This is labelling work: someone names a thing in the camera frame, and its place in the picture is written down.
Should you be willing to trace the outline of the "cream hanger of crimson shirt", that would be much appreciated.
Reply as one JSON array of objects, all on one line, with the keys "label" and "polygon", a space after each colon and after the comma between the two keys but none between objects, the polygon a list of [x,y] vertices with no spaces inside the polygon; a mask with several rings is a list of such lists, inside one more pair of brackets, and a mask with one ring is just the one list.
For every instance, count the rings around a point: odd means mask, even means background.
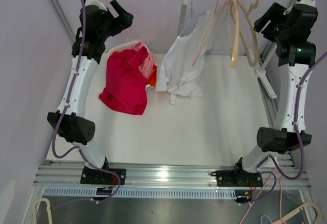
[{"label": "cream hanger of crimson shirt", "polygon": [[260,59],[260,55],[259,55],[259,47],[258,47],[258,40],[257,40],[257,37],[256,37],[256,33],[254,31],[254,23],[253,21],[250,19],[250,15],[252,13],[252,10],[256,9],[259,4],[260,4],[261,0],[255,0],[254,3],[251,3],[248,10],[245,9],[243,3],[239,3],[239,10],[241,10],[246,18],[246,21],[248,23],[248,26],[251,30],[251,36],[252,36],[252,42],[253,42],[253,47],[254,47],[254,59],[251,58],[250,56],[250,49],[249,49],[249,46],[247,44],[247,41],[243,35],[243,32],[241,30],[241,27],[240,27],[240,40],[242,41],[242,45],[244,47],[244,50],[245,50],[245,54],[246,54],[246,57],[247,57],[247,61],[248,61],[248,64],[250,67],[255,67],[258,62],[259,62],[259,59]]}]

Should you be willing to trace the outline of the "cream wooden hanger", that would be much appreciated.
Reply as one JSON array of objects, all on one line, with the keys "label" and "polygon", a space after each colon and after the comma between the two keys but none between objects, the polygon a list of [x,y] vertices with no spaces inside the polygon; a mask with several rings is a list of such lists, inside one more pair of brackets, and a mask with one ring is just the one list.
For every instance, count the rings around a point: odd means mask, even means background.
[{"label": "cream wooden hanger", "polygon": [[[229,0],[228,1],[228,43],[229,43],[229,55],[230,55],[230,67],[235,68],[238,63],[238,56],[239,56],[239,40],[240,40],[240,19],[239,19],[239,3],[242,3],[243,0],[240,2],[237,0]],[[235,24],[235,36],[234,42],[231,42],[231,35],[230,35],[230,19],[233,20]]]}]

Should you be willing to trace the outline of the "crimson t shirt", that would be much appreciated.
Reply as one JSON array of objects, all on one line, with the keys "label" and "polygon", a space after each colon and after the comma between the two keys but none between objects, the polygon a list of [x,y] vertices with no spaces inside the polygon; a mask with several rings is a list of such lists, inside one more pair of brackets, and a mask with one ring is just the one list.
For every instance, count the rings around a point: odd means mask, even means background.
[{"label": "crimson t shirt", "polygon": [[147,106],[147,78],[140,72],[148,56],[145,47],[125,49],[107,60],[106,85],[99,99],[111,110],[142,115]]}]

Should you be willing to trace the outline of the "orange t shirt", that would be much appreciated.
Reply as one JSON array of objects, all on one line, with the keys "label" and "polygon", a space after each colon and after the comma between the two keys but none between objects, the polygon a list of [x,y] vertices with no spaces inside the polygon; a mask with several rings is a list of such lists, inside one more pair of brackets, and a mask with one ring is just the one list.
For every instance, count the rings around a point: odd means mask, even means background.
[{"label": "orange t shirt", "polygon": [[156,85],[157,65],[155,63],[154,54],[147,51],[147,57],[143,64],[139,67],[141,73],[147,78],[147,84]]}]

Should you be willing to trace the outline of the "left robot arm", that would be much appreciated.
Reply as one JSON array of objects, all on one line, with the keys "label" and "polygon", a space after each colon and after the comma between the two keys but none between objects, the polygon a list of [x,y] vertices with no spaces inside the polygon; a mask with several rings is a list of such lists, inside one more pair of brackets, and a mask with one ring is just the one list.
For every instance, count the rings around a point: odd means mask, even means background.
[{"label": "left robot arm", "polygon": [[96,125],[85,118],[86,100],[93,76],[105,51],[105,42],[132,25],[133,15],[116,0],[110,2],[118,14],[112,15],[99,3],[82,1],[80,27],[72,46],[72,68],[63,98],[56,112],[49,112],[47,120],[54,129],[52,153],[62,159],[78,150],[85,164],[94,168],[92,178],[106,183],[110,171],[105,168],[106,157],[93,142]]}]

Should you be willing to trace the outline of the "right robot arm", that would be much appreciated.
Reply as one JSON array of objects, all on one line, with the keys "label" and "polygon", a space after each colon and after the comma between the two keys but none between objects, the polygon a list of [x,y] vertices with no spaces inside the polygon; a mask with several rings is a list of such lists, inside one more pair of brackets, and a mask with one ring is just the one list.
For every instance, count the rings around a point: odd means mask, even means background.
[{"label": "right robot arm", "polygon": [[300,150],[300,171],[304,170],[304,147],[312,140],[304,119],[306,92],[316,64],[316,45],[308,37],[317,17],[315,3],[296,3],[289,9],[273,3],[254,23],[254,31],[276,43],[281,88],[273,126],[258,129],[257,145],[234,166],[232,179],[237,185],[245,185],[251,176],[259,175],[268,159],[294,150]]}]

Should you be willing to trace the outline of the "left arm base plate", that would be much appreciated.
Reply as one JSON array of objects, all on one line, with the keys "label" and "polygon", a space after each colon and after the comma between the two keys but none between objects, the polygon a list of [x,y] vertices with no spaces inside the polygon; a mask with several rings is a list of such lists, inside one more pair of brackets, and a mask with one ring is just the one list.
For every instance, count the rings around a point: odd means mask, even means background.
[{"label": "left arm base plate", "polygon": [[[125,184],[126,169],[110,168],[109,170],[120,177],[121,185]],[[85,166],[82,170],[80,183],[86,185],[117,185],[118,179],[112,174],[101,172]]]}]

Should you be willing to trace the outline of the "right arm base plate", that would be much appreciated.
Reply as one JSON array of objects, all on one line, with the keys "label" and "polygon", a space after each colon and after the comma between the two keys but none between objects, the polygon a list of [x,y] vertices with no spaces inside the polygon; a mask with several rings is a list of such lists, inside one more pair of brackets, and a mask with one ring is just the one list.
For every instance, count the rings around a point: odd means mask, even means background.
[{"label": "right arm base plate", "polygon": [[262,187],[263,180],[259,173],[250,173],[243,170],[216,170],[210,173],[216,178],[219,187]]}]

